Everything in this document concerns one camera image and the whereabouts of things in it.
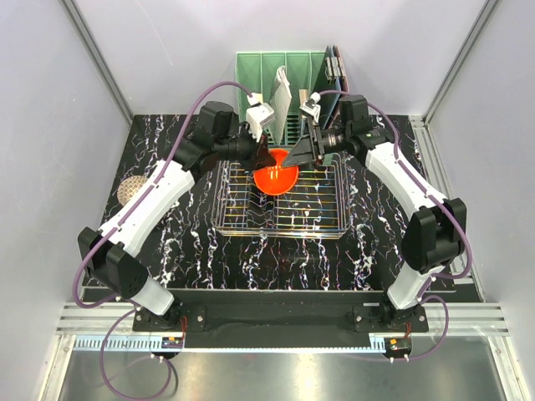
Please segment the red patterned bowl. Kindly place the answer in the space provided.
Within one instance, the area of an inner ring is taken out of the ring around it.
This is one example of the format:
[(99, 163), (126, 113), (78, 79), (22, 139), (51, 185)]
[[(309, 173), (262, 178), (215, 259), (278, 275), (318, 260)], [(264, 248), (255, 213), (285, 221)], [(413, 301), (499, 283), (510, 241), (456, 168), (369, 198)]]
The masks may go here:
[(125, 206), (133, 196), (143, 187), (148, 178), (144, 175), (132, 175), (122, 180), (117, 189), (117, 200)]

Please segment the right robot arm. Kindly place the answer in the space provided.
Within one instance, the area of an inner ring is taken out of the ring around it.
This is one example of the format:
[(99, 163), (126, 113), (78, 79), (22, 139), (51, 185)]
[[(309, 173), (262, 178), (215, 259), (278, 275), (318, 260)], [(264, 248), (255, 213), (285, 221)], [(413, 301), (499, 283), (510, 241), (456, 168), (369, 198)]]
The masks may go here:
[(384, 128), (374, 127), (369, 111), (374, 106), (362, 95), (344, 91), (340, 122), (333, 129), (319, 125), (320, 100), (314, 92), (300, 106), (306, 128), (283, 161), (283, 167), (319, 163), (326, 155), (347, 152), (375, 175), (396, 198), (409, 222), (401, 241), (403, 266), (385, 291), (376, 318), (390, 331), (398, 331), (416, 315), (423, 295), (459, 255), (471, 255), (466, 237), (466, 204), (450, 199), (433, 187), (405, 158), (400, 133), (389, 117)]

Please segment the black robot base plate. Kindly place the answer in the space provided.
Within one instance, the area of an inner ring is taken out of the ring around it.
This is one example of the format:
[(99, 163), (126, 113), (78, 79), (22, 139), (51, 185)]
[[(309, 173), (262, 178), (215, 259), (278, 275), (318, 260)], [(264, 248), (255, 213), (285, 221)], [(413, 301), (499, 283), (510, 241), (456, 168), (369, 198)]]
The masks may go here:
[(176, 316), (188, 332), (209, 332), (230, 324), (246, 327), (334, 326), (359, 333), (426, 333), (425, 309), (397, 312), (387, 321), (383, 292), (173, 289), (181, 304)]

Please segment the orange plastic bowl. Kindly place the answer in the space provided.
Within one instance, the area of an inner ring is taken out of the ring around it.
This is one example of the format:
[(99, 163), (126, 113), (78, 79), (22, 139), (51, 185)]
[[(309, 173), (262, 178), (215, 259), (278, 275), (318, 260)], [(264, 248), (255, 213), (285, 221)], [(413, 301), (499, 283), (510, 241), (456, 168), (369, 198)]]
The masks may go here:
[(276, 160), (276, 165), (255, 171), (253, 174), (254, 184), (267, 195), (286, 194), (298, 181), (299, 167), (282, 167), (282, 163), (289, 155), (288, 150), (271, 149), (270, 154)]

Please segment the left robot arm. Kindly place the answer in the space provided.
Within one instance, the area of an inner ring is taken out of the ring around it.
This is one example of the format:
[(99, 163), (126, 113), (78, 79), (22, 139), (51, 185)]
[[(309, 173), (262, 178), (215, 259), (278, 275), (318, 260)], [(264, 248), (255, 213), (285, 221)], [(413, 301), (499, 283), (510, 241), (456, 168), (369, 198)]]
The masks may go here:
[(264, 133), (275, 112), (255, 97), (250, 100), (244, 121), (228, 104), (204, 104), (197, 119), (186, 119), (170, 156), (156, 163), (122, 209), (98, 230), (86, 227), (79, 234), (87, 274), (116, 296), (142, 307), (161, 330), (178, 326), (181, 303), (150, 276), (137, 256), (168, 210), (219, 161), (235, 161), (249, 171), (276, 164)]

